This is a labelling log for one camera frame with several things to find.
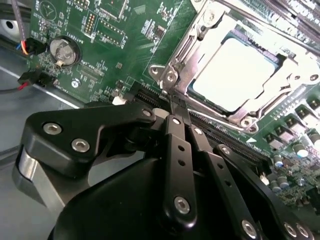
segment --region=black tool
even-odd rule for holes
[[[50,239],[314,239],[242,157],[212,149],[184,107],[171,110],[133,103],[27,119],[13,179],[56,217]],[[136,151],[144,159],[88,185],[93,164]]]

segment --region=electronic component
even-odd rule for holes
[[[284,146],[281,140],[277,139],[277,137],[273,134],[269,134],[265,137],[267,143],[272,147],[273,150],[278,150]]]
[[[279,184],[279,187],[282,189],[289,187],[289,183],[286,176],[278,177],[277,182]]]
[[[292,148],[296,155],[300,158],[306,158],[309,155],[305,146],[303,146],[301,143],[295,144]]]
[[[297,135],[303,134],[306,131],[306,128],[297,119],[293,117],[287,119],[285,123],[288,126],[288,128]]]
[[[288,131],[283,126],[279,126],[275,129],[276,134],[279,136],[279,138],[287,143],[289,143],[292,139],[295,137],[291,134],[290,131]]]
[[[51,56],[59,67],[68,67],[79,62],[81,51],[77,43],[68,36],[55,37],[50,43]]]
[[[229,38],[196,79],[193,89],[224,110],[234,112],[261,94],[263,84],[274,72],[275,66],[264,55]]]
[[[306,108],[301,108],[297,110],[296,113],[308,126],[314,127],[319,122],[319,120]]]
[[[165,31],[166,29],[163,26],[158,25],[154,31],[154,35],[161,39],[164,36]]]
[[[320,114],[320,101],[318,99],[315,99],[309,103],[310,108],[312,108],[314,111],[316,111],[318,114]]]
[[[320,135],[318,133],[314,133],[309,135],[309,139],[314,145],[314,148],[320,151]]]
[[[47,44],[42,43],[31,37],[27,38],[25,41],[26,50],[31,55],[39,55],[47,51]]]
[[[279,187],[278,182],[276,180],[270,182],[270,188],[274,193],[278,193],[281,191],[281,187]]]
[[[282,162],[282,158],[280,155],[276,155],[273,157],[273,162],[274,162],[274,165],[277,167],[277,168],[281,168],[284,163]]]

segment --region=black plastic bracket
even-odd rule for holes
[[[205,134],[199,128],[193,125],[188,130],[197,159],[203,161],[203,165],[207,167],[208,175],[217,186],[227,210],[234,236],[242,240],[260,240],[260,230],[255,224],[224,159],[212,152]]]
[[[169,115],[165,121],[165,182],[163,210],[170,230],[190,230],[197,222],[196,191],[191,145],[185,141],[181,117]]]
[[[141,104],[39,112],[26,120],[21,146],[31,158],[67,177],[78,178],[89,172],[105,147],[102,143],[110,144],[133,126],[150,127],[155,121],[155,114]],[[46,133],[44,125],[48,123],[57,124],[61,132]],[[74,150],[75,139],[85,140],[89,149]]]
[[[227,163],[254,219],[269,239],[313,240],[313,234],[284,203],[227,146],[218,153]]]

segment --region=cable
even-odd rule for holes
[[[27,82],[25,82],[24,84],[22,84],[21,86],[16,87],[16,88],[0,90],[0,95],[2,95],[2,94],[13,94],[13,93],[19,92],[22,89],[24,89],[25,87],[27,87],[28,85],[29,84]]]
[[[26,50],[26,42],[25,42],[25,41],[21,41],[21,48],[22,48],[22,52],[23,52],[25,55],[29,55],[29,53],[28,53],[27,50]]]
[[[268,22],[266,22],[264,19],[253,16],[250,13],[242,10],[241,8],[238,8],[235,5],[227,2],[226,0],[214,0],[214,1],[217,3],[220,3],[222,5],[225,5],[226,7],[230,8],[231,10],[238,12],[240,15],[242,15],[246,19],[249,19],[249,20],[255,22],[256,24],[259,24],[262,27],[271,30],[272,32],[274,32],[274,33],[284,37],[285,39],[299,45],[300,47],[308,50],[309,52],[313,53],[314,55],[316,55],[317,57],[320,58],[320,50],[315,49],[314,47],[311,47],[311,46],[305,44],[304,42],[296,39],[295,37],[277,29],[276,27],[274,27],[274,26],[270,25]]]
[[[13,12],[15,15],[15,20],[18,24],[18,28],[19,28],[19,33],[20,33],[20,39],[21,41],[26,41],[26,33],[25,33],[25,29],[24,29],[24,24],[23,24],[23,20],[21,17],[21,13],[20,13],[20,9],[18,6],[18,2],[17,0],[11,0],[12,3],[12,8],[13,8]]]

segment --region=black connector slot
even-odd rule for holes
[[[150,108],[162,108],[167,111],[170,109],[170,104],[161,99],[158,93],[143,87],[137,82],[132,86],[131,91],[126,93],[124,98],[131,103],[142,103],[148,105]],[[270,171],[269,165],[271,161],[268,156],[257,152],[245,143],[239,142],[233,136],[222,132],[217,127],[206,122],[205,119],[193,113],[190,114],[190,119],[192,124],[202,129],[212,148],[215,148],[219,144],[224,144],[240,156],[249,160],[250,162],[248,163],[250,165],[255,165],[259,169],[262,168],[263,171],[268,174]]]

